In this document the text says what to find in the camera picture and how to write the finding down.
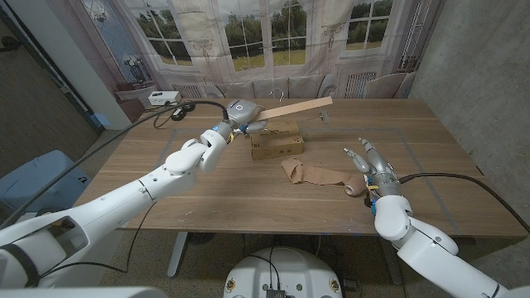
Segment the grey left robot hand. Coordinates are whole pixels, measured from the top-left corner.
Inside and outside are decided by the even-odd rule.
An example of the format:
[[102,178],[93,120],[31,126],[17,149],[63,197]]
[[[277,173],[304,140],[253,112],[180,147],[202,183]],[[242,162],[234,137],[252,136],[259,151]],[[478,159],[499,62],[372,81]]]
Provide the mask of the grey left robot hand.
[[255,102],[245,99],[235,99],[226,107],[229,119],[219,122],[213,126],[216,131],[225,139],[229,138],[231,132],[239,132],[244,135],[261,132],[267,126],[267,120],[255,120],[257,115],[264,110],[264,107]]

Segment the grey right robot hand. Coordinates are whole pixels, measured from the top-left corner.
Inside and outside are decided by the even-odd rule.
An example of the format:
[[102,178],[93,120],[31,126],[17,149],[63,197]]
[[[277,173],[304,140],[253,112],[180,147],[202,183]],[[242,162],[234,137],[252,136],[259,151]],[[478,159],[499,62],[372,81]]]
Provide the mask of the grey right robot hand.
[[360,137],[359,141],[364,146],[367,158],[355,153],[349,148],[344,148],[346,155],[353,161],[355,167],[378,187],[380,196],[402,195],[396,173],[390,163],[366,139]]

